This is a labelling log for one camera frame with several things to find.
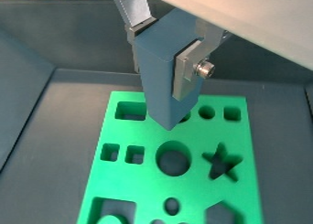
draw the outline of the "square hole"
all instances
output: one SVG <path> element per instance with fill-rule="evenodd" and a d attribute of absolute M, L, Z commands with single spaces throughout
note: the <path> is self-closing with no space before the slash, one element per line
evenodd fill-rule
<path fill-rule="evenodd" d="M 101 223 L 100 219 L 110 215 L 122 217 L 126 221 L 125 223 L 134 223 L 136 202 L 95 197 L 93 199 L 87 224 Z"/>
<path fill-rule="evenodd" d="M 116 111 L 116 119 L 145 121 L 148 115 L 148 105 L 144 102 L 128 102 L 118 103 L 118 109 Z"/>
<path fill-rule="evenodd" d="M 104 161 L 116 162 L 120 156 L 121 146 L 118 144 L 104 144 L 101 159 Z"/>
<path fill-rule="evenodd" d="M 225 107 L 224 108 L 224 118 L 229 121 L 241 121 L 241 111 L 237 107 Z"/>
<path fill-rule="evenodd" d="M 130 145 L 128 147 L 125 161 L 130 164 L 142 164 L 145 157 L 145 147 Z"/>

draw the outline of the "screw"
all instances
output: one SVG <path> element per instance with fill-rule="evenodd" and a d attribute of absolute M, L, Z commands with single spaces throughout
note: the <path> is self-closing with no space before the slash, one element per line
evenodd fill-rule
<path fill-rule="evenodd" d="M 213 75 L 215 70 L 216 66 L 208 61 L 208 59 L 204 59 L 196 67 L 194 72 L 196 75 L 208 80 Z"/>

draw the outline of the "green shape sorter board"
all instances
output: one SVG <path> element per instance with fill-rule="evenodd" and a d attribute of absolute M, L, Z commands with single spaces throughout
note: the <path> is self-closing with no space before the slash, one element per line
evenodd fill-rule
<path fill-rule="evenodd" d="M 142 92 L 112 92 L 78 217 L 106 223 L 264 223 L 244 97 L 200 96 L 166 131 Z"/>

